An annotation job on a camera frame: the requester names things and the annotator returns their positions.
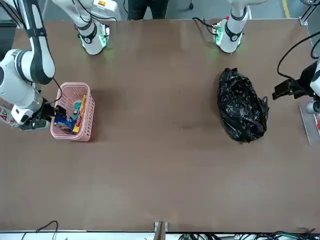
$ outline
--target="pink basket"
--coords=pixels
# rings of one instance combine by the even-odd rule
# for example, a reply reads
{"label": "pink basket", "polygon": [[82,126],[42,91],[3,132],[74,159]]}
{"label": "pink basket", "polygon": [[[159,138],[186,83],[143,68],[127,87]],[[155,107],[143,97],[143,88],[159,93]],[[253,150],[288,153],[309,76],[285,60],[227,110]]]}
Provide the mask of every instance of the pink basket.
{"label": "pink basket", "polygon": [[72,116],[74,114],[74,107],[76,101],[82,101],[83,96],[86,94],[86,103],[84,110],[84,117],[81,123],[80,131],[77,135],[70,135],[59,128],[54,126],[55,119],[51,120],[51,134],[56,139],[68,139],[78,142],[87,142],[91,136],[91,128],[94,118],[95,101],[91,96],[90,87],[83,82],[65,82],[61,85],[63,92],[62,98],[55,103],[66,109],[66,112]]}

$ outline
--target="garbage bag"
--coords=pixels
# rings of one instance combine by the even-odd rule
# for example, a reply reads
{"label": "garbage bag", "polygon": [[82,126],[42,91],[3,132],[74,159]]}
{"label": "garbage bag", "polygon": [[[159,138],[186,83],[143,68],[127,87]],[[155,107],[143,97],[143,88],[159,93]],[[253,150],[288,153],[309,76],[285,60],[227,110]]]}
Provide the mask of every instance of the garbage bag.
{"label": "garbage bag", "polygon": [[248,77],[226,68],[219,77],[217,105],[232,139],[251,142],[267,131],[268,98],[259,98]]}

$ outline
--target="black pants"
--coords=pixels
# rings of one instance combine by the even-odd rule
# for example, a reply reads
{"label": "black pants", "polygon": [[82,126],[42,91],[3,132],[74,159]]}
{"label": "black pants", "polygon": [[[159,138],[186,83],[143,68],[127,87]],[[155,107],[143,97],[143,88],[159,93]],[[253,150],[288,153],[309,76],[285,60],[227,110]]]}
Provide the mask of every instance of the black pants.
{"label": "black pants", "polygon": [[153,19],[166,17],[169,0],[128,0],[128,20],[144,18],[147,7],[150,7]]}

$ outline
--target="table surface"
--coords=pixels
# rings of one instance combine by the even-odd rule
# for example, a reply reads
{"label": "table surface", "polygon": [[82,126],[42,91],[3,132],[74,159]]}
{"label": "table surface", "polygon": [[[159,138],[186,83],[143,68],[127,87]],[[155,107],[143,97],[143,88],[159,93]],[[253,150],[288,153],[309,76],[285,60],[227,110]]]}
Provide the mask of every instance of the table surface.
{"label": "table surface", "polygon": [[[45,24],[58,82],[86,82],[95,100],[88,143],[0,125],[0,229],[320,231],[320,149],[310,147],[293,97],[272,100],[282,55],[308,35],[297,19],[249,20],[232,55],[191,20],[111,26],[108,49],[81,47],[70,22]],[[30,49],[17,31],[14,46]],[[312,62],[299,46],[282,71]],[[250,144],[229,138],[216,106],[225,68],[269,97],[268,130]],[[54,99],[54,82],[43,95]]]}

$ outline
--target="black wire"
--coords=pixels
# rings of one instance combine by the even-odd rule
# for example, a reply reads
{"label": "black wire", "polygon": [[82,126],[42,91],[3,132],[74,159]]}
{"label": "black wire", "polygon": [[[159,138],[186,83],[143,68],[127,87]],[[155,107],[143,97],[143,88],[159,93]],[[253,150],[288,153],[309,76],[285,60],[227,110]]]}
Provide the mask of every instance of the black wire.
{"label": "black wire", "polygon": [[78,0],[78,2],[79,2],[79,4],[81,5],[81,7],[82,7],[88,14],[90,14],[91,17],[96,18],[97,20],[98,20],[98,19],[102,19],[102,20],[114,19],[115,22],[116,22],[116,24],[118,24],[118,20],[117,20],[115,17],[113,17],[113,16],[112,16],[112,17],[100,17],[100,16],[96,16],[96,15],[94,15],[93,13],[89,12],[89,11],[85,8],[85,6],[81,3],[80,0]]}
{"label": "black wire", "polygon": [[320,38],[312,46],[312,49],[311,49],[311,52],[310,52],[310,56],[311,56],[312,59],[318,59],[319,58],[318,56],[314,55],[315,48],[316,48],[316,46],[318,45],[319,42],[320,42]]}
{"label": "black wire", "polygon": [[[15,15],[15,17],[22,23],[22,19],[20,18],[20,16],[18,15],[19,13],[16,13],[16,11],[14,10],[14,8],[12,8],[9,4],[5,3],[7,7],[9,7],[12,11],[12,13]],[[2,6],[3,10],[5,10],[6,14],[8,14],[8,16],[12,17],[11,14],[8,12],[8,10],[5,8],[5,6],[0,2],[0,5]]]}
{"label": "black wire", "polygon": [[199,237],[202,239],[202,240],[205,240],[205,238],[203,236],[201,236],[200,234],[198,234],[198,239]]}
{"label": "black wire", "polygon": [[21,9],[20,9],[19,0],[13,0],[13,4],[14,4],[14,6],[15,6],[15,8],[16,8],[17,13],[18,13],[19,16],[20,16],[20,20],[21,20],[21,23],[22,23],[24,29],[27,30],[26,23],[25,23],[24,18],[23,18],[22,14],[21,14]]}
{"label": "black wire", "polygon": [[280,65],[281,65],[282,61],[286,58],[286,56],[287,56],[294,48],[296,48],[298,45],[302,44],[303,42],[307,41],[308,39],[311,39],[311,38],[313,38],[313,37],[315,37],[315,36],[317,36],[317,35],[319,35],[319,34],[320,34],[320,31],[317,31],[316,33],[314,33],[314,34],[312,34],[312,35],[310,35],[310,36],[308,36],[308,37],[300,40],[300,41],[297,42],[295,45],[293,45],[293,46],[283,55],[283,57],[280,59],[280,61],[279,61],[279,63],[278,63],[278,66],[277,66],[277,68],[276,68],[276,72],[277,72],[280,76],[282,76],[282,77],[284,77],[284,78],[288,78],[288,79],[290,79],[291,81],[294,81],[294,82],[296,83],[296,85],[299,87],[299,89],[300,89],[301,91],[303,91],[304,94],[306,94],[307,96],[309,96],[309,94],[307,93],[307,91],[304,90],[304,89],[299,85],[299,83],[298,83],[292,76],[289,76],[289,75],[287,75],[287,74],[284,74],[284,73],[280,72],[279,68],[280,68]]}
{"label": "black wire", "polygon": [[[54,239],[55,239],[55,235],[56,235],[56,233],[58,232],[58,227],[59,227],[59,223],[58,223],[58,221],[56,221],[56,220],[53,220],[53,221],[49,222],[48,224],[46,224],[46,225],[38,228],[37,230],[35,230],[35,233],[36,233],[36,234],[39,233],[41,230],[45,229],[46,227],[50,226],[51,224],[55,224],[55,230],[54,230],[54,233],[53,233],[53,235],[52,235],[52,240],[54,240]],[[31,232],[26,231],[26,232],[23,234],[21,240],[23,240],[28,233],[31,233]]]}
{"label": "black wire", "polygon": [[22,236],[22,238],[21,238],[21,240],[24,240],[24,238],[25,238],[25,236],[27,235],[27,231],[23,234],[23,236]]}
{"label": "black wire", "polygon": [[196,17],[196,16],[193,17],[192,20],[197,20],[197,21],[199,21],[201,24],[203,24],[203,25],[205,26],[205,28],[208,30],[208,32],[209,32],[211,35],[217,36],[216,33],[213,33],[212,30],[209,29],[209,28],[212,29],[212,28],[214,27],[213,24],[210,25],[210,24],[206,23],[206,20],[205,20],[205,19],[201,20],[200,18],[198,18],[198,17]]}
{"label": "black wire", "polygon": [[60,90],[60,96],[59,96],[56,100],[48,101],[48,102],[46,102],[45,104],[53,104],[53,103],[59,101],[59,100],[62,98],[62,96],[63,96],[63,93],[62,93],[62,90],[61,90],[60,85],[58,84],[58,82],[56,81],[56,79],[55,79],[54,77],[53,77],[52,79],[53,79],[53,81],[55,82],[55,84],[58,86],[58,88],[59,88],[59,90]]}
{"label": "black wire", "polygon": [[[75,8],[77,8],[74,0],[72,0],[72,3],[73,3],[73,5],[75,6]],[[87,23],[87,24],[90,23],[90,21],[84,20],[84,19],[82,18],[81,14],[80,14],[80,18],[81,18],[81,20],[84,21],[85,23]]]}
{"label": "black wire", "polygon": [[209,27],[209,28],[212,28],[212,25],[206,23],[205,19],[201,20],[200,18],[198,18],[198,17],[195,16],[195,17],[192,18],[192,20],[197,20],[197,21],[199,21],[200,23],[202,23],[203,25],[205,25],[205,26],[207,26],[207,27]]}
{"label": "black wire", "polygon": [[248,234],[245,238],[242,239],[244,235],[241,236],[241,240],[246,240],[249,236],[251,236],[250,234]]}
{"label": "black wire", "polygon": [[126,14],[129,14],[128,10],[126,9],[126,0],[123,0],[123,8],[124,8]]}

